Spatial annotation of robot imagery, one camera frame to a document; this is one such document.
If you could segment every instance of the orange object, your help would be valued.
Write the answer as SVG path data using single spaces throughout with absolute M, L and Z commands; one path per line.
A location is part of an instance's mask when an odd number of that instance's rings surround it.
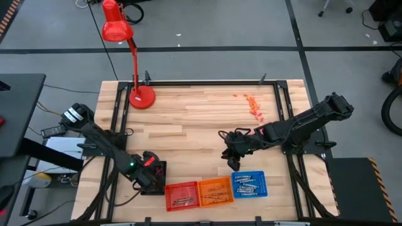
M 234 201 L 230 177 L 199 181 L 198 194 L 201 207 L 230 204 Z M 219 199 L 206 198 L 208 196 L 219 197 Z
M 260 121 L 260 118 L 258 116 L 261 116 L 262 113 L 259 113 L 259 114 L 257 113 L 257 111 L 259 110 L 260 105 L 257 104 L 256 98 L 253 97 L 253 96 L 250 97 L 247 94 L 243 94 L 243 96 L 247 97 L 246 99 L 249 102 L 249 105 L 250 105 L 250 108 L 251 108 L 250 113 L 252 115 L 256 116 L 256 119 Z

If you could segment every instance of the black desk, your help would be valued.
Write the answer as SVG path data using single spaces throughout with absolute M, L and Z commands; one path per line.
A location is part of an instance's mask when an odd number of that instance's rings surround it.
M 21 181 L 30 157 L 75 171 L 82 167 L 82 160 L 24 138 L 45 78 L 44 74 L 0 74 L 0 81 L 11 87 L 0 91 L 0 116 L 6 121 L 0 126 L 0 186 Z M 0 225 L 7 225 L 20 186 L 21 183 L 15 185 Z

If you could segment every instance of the concrete floor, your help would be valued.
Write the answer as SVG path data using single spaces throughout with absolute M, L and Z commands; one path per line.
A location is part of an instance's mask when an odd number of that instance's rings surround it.
M 378 31 L 363 27 L 361 12 L 374 0 L 355 0 L 352 14 L 345 14 L 344 1 L 332 1 L 323 18 L 317 16 L 324 0 L 291 0 L 304 46 L 386 46 Z M 26 0 L 12 23 L 0 49 L 103 48 L 90 11 L 79 9 L 75 0 Z M 143 22 L 134 26 L 140 47 L 184 46 L 296 46 L 288 10 L 283 0 L 152 0 L 141 3 Z M 93 6 L 98 26 L 104 17 L 99 5 Z M 376 26 L 369 13 L 366 23 Z M 108 48 L 127 47 L 125 43 L 106 43 Z M 395 212 L 402 220 L 402 139 L 381 122 L 380 110 L 391 87 L 380 81 L 398 59 L 390 51 L 309 51 L 308 65 L 318 99 L 336 91 L 355 107 L 344 123 L 327 126 L 330 140 L 338 146 L 333 155 L 373 157 L 377 160 Z M 111 53 L 117 76 L 131 78 L 129 53 Z M 114 80 L 105 53 L 2 54 L 1 73 L 45 73 L 45 83 L 75 90 L 98 91 L 103 80 Z M 139 54 L 141 76 L 148 70 L 153 79 L 305 79 L 297 51 L 189 51 Z M 40 102 L 63 112 L 80 102 L 95 109 L 96 94 L 76 94 L 44 87 Z M 393 118 L 402 126 L 393 106 Z M 30 126 L 39 131 L 57 125 L 59 118 L 40 110 L 34 112 Z M 26 137 L 41 142 L 27 131 Z M 27 222 L 19 217 L 23 197 L 18 198 L 10 225 Z M 75 190 L 38 190 L 32 208 L 43 214 L 75 198 Z M 72 203 L 32 225 L 67 222 Z

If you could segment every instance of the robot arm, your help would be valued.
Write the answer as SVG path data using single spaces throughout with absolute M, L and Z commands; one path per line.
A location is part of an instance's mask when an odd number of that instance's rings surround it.
M 119 172 L 129 181 L 134 180 L 142 187 L 157 182 L 153 174 L 154 166 L 159 163 L 157 155 L 145 151 L 141 158 L 138 154 L 128 154 L 113 145 L 117 139 L 110 131 L 104 131 L 94 123 L 94 112 L 84 104 L 74 104 L 62 114 L 60 122 L 67 129 L 81 132 L 96 144 L 106 156 L 112 158 Z
M 240 158 L 246 154 L 253 154 L 254 151 L 287 142 L 294 148 L 302 148 L 310 139 L 311 133 L 330 121 L 348 119 L 353 110 L 353 106 L 348 104 L 343 96 L 332 93 L 313 108 L 295 117 L 255 128 L 254 134 L 250 134 L 251 129 L 244 128 L 237 128 L 229 133 L 219 131 L 219 136 L 227 145 L 227 149 L 222 153 L 222 159 L 227 159 L 227 164 L 234 171 L 239 171 Z

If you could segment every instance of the blue tray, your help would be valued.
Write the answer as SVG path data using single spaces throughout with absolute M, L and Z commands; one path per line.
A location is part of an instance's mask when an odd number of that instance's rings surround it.
M 251 176 L 251 179 L 255 179 L 256 181 L 247 182 L 247 184 L 259 186 L 259 188 L 256 189 L 256 193 L 258 193 L 258 195 L 241 196 L 241 193 L 237 192 L 237 188 L 239 188 L 242 185 L 238 182 L 234 182 L 235 180 L 237 180 L 234 178 L 235 176 Z M 256 198 L 256 197 L 268 196 L 264 171 L 234 172 L 232 173 L 232 187 L 233 187 L 234 198 Z

